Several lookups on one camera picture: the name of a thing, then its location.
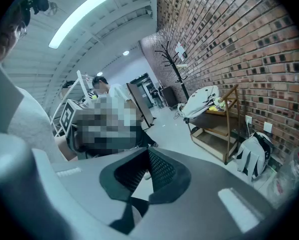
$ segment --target wall outlet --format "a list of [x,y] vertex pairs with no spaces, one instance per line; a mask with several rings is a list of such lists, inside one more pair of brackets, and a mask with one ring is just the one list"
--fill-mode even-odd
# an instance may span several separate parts
[[271,133],[272,132],[272,124],[269,123],[269,122],[265,122],[264,123],[264,131],[268,132],[268,133]]
[[249,116],[249,115],[245,115],[245,121],[246,121],[246,123],[248,123],[248,124],[252,124],[252,117]]

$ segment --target red brick wall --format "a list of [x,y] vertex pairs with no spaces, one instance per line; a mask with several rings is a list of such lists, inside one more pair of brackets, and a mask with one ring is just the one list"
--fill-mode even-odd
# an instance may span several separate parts
[[188,93],[217,85],[222,94],[239,84],[241,111],[253,131],[273,124],[271,139],[284,161],[299,146],[299,31],[278,0],[157,0],[158,32],[141,41],[156,77],[186,101],[172,67],[154,50],[180,42]]

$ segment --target glasses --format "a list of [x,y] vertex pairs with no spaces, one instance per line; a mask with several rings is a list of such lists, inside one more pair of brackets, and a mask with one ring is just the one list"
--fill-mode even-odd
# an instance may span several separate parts
[[22,39],[23,37],[25,37],[28,33],[28,29],[26,27],[26,24],[24,23],[24,21],[21,21],[15,31],[16,37],[17,39]]

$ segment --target wooden cart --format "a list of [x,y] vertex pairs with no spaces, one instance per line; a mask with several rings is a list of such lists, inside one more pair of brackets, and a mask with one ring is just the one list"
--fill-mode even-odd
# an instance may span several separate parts
[[[233,151],[238,146],[240,137],[240,102],[236,84],[219,99],[225,102],[224,111],[206,110],[204,113],[188,122],[196,127],[191,130],[187,124],[192,141],[209,151],[226,165]],[[228,98],[235,92],[235,98]],[[230,109],[237,104],[238,117],[230,116]],[[231,137],[231,131],[237,127],[237,139]]]

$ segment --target ceiling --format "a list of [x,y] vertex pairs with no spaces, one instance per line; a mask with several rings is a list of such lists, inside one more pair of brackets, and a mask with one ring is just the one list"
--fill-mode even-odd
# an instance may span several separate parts
[[156,32],[157,0],[107,0],[87,14],[58,49],[49,48],[67,17],[86,0],[49,0],[58,11],[40,12],[27,27],[3,67],[14,84],[28,91],[47,113],[66,80],[76,80],[77,70],[95,76],[105,71],[126,50]]

